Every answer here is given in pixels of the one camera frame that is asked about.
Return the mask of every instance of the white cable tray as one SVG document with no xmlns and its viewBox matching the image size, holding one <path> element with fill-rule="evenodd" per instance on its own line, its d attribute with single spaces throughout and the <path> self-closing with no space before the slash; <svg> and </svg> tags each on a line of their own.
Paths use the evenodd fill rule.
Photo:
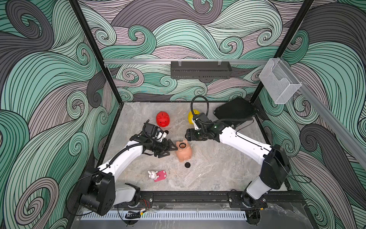
<svg viewBox="0 0 366 229">
<path fill-rule="evenodd" d="M 124 220 L 128 213 L 127 210 L 119 211 Z M 109 211 L 104 216 L 97 213 L 90 213 L 81 217 L 81 220 L 120 220 L 117 210 Z M 138 220 L 241 220 L 246 221 L 245 211 L 228 210 L 152 210 L 144 213 Z"/>
</svg>

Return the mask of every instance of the gray marble surface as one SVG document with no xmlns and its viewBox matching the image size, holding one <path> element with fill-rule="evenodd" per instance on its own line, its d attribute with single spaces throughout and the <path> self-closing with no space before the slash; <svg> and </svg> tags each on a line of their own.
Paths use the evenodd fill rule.
<svg viewBox="0 0 366 229">
<path fill-rule="evenodd" d="M 210 103 L 209 118 L 211 120 L 217 119 L 213 115 L 213 110 L 221 104 Z M 206 104 L 195 103 L 194 109 L 206 112 Z M 160 111 L 165 111 L 170 116 L 169 126 L 163 128 L 169 131 L 167 138 L 170 138 L 173 143 L 184 140 L 186 129 L 193 128 L 193 125 L 188 123 L 189 103 L 125 103 L 104 162 L 119 152 L 131 136 L 139 133 L 147 119 L 156 125 L 155 118 Z M 256 121 L 240 130 L 240 133 L 265 142 Z M 143 191 L 228 191 L 231 189 L 239 191 L 260 173 L 260 165 L 231 146 L 214 140 L 192 141 L 190 144 L 193 155 L 186 161 L 191 164 L 190 168 L 184 166 L 185 162 L 178 161 L 174 151 L 170 156 L 163 158 L 142 154 L 123 171 L 116 182 L 116 188 L 128 182 L 137 185 Z M 148 170 L 165 170 L 167 178 L 154 182 L 149 178 Z"/>
</svg>

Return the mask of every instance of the enclosure wall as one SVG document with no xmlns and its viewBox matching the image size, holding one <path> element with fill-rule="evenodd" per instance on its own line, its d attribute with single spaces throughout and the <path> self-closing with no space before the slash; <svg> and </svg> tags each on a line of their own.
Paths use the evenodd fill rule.
<svg viewBox="0 0 366 229">
<path fill-rule="evenodd" d="M 307 13 L 283 58 L 363 147 L 366 146 L 366 3 L 339 1 Z M 301 92 L 275 105 L 265 89 L 260 119 L 273 144 L 286 148 L 289 179 L 320 228 L 366 226 L 366 172 Z M 294 177 L 300 181 L 307 178 Z"/>
<path fill-rule="evenodd" d="M 1 1 L 0 30 L 1 228 L 65 228 L 119 105 L 68 0 Z"/>
<path fill-rule="evenodd" d="M 104 58 L 268 59 L 302 1 L 79 0 Z M 263 66 L 233 66 L 229 80 L 172 80 L 170 65 L 109 66 L 125 101 L 249 99 Z"/>
</svg>

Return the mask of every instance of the white bunny figurine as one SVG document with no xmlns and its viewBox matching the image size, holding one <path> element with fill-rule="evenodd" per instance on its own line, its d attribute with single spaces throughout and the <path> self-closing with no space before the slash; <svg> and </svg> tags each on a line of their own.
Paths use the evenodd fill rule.
<svg viewBox="0 0 366 229">
<path fill-rule="evenodd" d="M 156 171 L 156 172 L 154 172 L 154 171 L 148 171 L 148 173 L 149 173 L 149 177 L 151 178 L 151 179 L 153 179 L 153 180 L 156 180 L 159 176 L 158 175 L 156 175 L 156 173 L 157 173 L 158 171 Z"/>
</svg>

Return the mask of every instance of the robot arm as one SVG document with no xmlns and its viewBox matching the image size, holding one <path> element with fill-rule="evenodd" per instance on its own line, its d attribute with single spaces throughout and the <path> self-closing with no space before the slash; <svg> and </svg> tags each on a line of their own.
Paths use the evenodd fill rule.
<svg viewBox="0 0 366 229">
<path fill-rule="evenodd" d="M 99 215 L 105 215 L 113 205 L 127 202 L 135 206 L 139 201 L 140 188 L 126 183 L 115 188 L 115 181 L 125 168 L 138 156 L 150 150 L 158 158 L 170 155 L 170 151 L 178 148 L 170 139 L 165 137 L 168 131 L 162 131 L 157 126 L 148 123 L 143 131 L 130 138 L 123 150 L 97 168 L 90 168 L 83 174 L 80 183 L 80 204 Z"/>
<path fill-rule="evenodd" d="M 285 150 L 280 145 L 268 145 L 238 133 L 229 125 L 211 122 L 204 113 L 193 118 L 194 129 L 187 129 L 188 141 L 213 139 L 230 145 L 253 158 L 262 166 L 261 173 L 243 191 L 242 197 L 247 207 L 252 207 L 264 193 L 279 189 L 290 172 L 290 163 Z"/>
</svg>

